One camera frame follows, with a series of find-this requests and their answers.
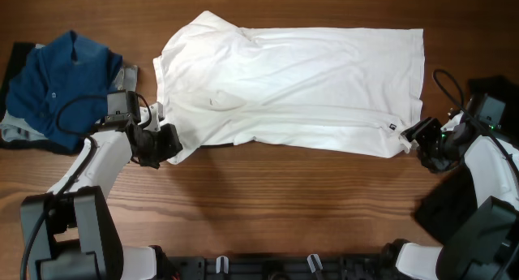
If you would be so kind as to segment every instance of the pile of clothes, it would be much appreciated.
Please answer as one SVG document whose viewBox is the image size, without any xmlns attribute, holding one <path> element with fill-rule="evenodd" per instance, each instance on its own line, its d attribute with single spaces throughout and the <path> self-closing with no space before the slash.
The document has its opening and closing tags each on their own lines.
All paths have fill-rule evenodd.
<svg viewBox="0 0 519 280">
<path fill-rule="evenodd" d="M 83 141 L 56 127 L 60 109 L 77 97 L 135 91 L 137 72 L 121 55 L 73 31 L 48 45 L 14 43 L 0 89 L 0 148 L 78 153 Z M 106 100 L 83 99 L 68 106 L 59 123 L 86 133 L 106 111 Z"/>
</svg>

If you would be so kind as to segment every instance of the wooden table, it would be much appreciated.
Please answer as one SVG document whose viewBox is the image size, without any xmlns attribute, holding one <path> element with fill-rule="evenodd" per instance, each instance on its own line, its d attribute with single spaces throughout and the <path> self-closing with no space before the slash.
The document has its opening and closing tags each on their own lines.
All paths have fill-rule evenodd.
<svg viewBox="0 0 519 280">
<path fill-rule="evenodd" d="M 0 0 L 0 74 L 13 41 L 48 43 L 68 29 L 140 67 L 138 91 L 156 100 L 152 59 L 210 10 L 238 26 L 424 28 L 422 116 L 451 107 L 434 68 L 519 83 L 517 0 Z M 42 151 L 0 151 L 0 273 L 18 277 L 20 202 L 45 192 L 74 161 Z M 108 203 L 125 245 L 171 256 L 251 252 L 377 252 L 406 238 L 436 244 L 411 218 L 440 177 L 413 153 L 391 159 L 250 143 L 200 149 L 179 166 L 129 164 Z"/>
</svg>

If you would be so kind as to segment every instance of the gray cloth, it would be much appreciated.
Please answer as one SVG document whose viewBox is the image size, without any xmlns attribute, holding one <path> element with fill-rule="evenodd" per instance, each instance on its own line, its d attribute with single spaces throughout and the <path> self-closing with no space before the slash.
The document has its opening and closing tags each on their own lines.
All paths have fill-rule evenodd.
<svg viewBox="0 0 519 280">
<path fill-rule="evenodd" d="M 42 46 L 43 45 L 36 45 L 36 48 L 39 49 Z M 117 90 L 126 89 L 128 91 L 135 91 L 137 88 L 138 71 L 139 68 L 136 65 L 123 63 L 119 73 L 112 82 L 112 85 Z M 6 142 L 11 142 L 13 140 L 47 140 L 43 134 L 32 129 L 24 119 L 11 116 L 7 110 L 3 120 L 0 122 L 0 132 L 2 133 L 2 138 Z"/>
</svg>

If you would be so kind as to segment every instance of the wood grain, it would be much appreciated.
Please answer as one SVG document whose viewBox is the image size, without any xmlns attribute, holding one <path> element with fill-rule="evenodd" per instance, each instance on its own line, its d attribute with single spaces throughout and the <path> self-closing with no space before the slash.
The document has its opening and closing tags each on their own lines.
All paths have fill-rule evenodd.
<svg viewBox="0 0 519 280">
<path fill-rule="evenodd" d="M 152 59 L 169 38 L 210 10 L 248 28 L 424 28 L 422 116 L 451 107 L 433 85 L 437 67 L 467 78 L 519 82 L 517 0 L 0 0 L 0 75 L 13 41 L 48 43 L 74 29 L 140 67 L 156 100 Z M 19 205 L 45 192 L 73 157 L 0 151 L 0 279 L 16 278 L 23 244 Z M 411 153 L 391 159 L 250 143 L 200 149 L 179 166 L 129 164 L 109 196 L 125 245 L 169 255 L 376 252 L 407 238 L 435 244 L 410 217 L 440 177 Z"/>
</svg>

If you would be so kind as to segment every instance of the white garment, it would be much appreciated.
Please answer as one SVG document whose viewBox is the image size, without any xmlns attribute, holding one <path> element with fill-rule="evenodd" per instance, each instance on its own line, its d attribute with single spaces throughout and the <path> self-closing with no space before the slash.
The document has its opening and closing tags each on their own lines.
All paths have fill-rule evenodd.
<svg viewBox="0 0 519 280">
<path fill-rule="evenodd" d="M 209 11 L 153 59 L 184 150 L 257 140 L 392 157 L 420 119 L 422 29 L 238 28 Z"/>
</svg>

